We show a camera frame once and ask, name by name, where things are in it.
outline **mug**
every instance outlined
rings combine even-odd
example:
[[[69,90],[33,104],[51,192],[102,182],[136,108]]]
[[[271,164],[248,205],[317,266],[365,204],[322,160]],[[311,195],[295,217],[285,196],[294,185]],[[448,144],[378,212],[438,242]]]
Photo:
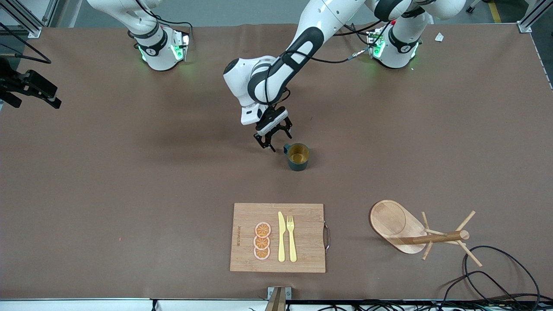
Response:
[[[284,145],[284,154],[288,156],[288,166],[299,172],[307,168],[309,162],[309,148],[300,143]]]

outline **wooden stand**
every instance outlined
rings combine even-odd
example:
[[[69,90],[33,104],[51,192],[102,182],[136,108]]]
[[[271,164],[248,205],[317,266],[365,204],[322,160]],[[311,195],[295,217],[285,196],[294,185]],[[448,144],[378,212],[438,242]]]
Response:
[[[475,213],[475,211],[471,211],[455,231],[443,233],[430,230],[424,212],[422,212],[423,226],[401,204],[391,200],[383,200],[373,206],[369,213],[369,221],[376,233],[401,252],[407,254],[418,253],[428,244],[422,256],[422,259],[426,260],[434,243],[454,244],[459,245],[479,267],[482,267],[480,261],[462,242],[470,237],[468,231],[463,230],[463,228]]]

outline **plastic knife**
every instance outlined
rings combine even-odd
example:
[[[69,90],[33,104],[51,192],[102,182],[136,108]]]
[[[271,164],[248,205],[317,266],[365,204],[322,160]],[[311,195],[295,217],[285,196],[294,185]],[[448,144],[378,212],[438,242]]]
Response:
[[[286,232],[286,223],[284,222],[284,216],[282,212],[278,212],[278,261],[284,262],[286,260],[284,255],[284,233]]]

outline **yellow fork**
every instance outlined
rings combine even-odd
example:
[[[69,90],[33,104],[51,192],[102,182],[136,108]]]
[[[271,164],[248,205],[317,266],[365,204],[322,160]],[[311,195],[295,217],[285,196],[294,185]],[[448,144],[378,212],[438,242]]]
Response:
[[[294,242],[294,217],[293,216],[286,216],[286,228],[288,229],[288,232],[290,233],[290,261],[296,262],[298,260],[298,256],[296,254],[296,243]]]

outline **wooden cutting board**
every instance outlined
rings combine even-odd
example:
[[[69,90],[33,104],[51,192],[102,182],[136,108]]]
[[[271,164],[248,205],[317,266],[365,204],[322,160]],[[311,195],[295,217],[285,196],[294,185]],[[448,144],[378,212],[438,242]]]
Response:
[[[294,217],[294,241],[298,260],[290,261],[288,231],[284,234],[286,260],[278,261],[279,223],[281,211]],[[254,256],[255,226],[271,225],[270,255],[266,260]],[[231,271],[247,272],[326,272],[323,242],[324,209],[322,204],[235,203],[232,224]]]

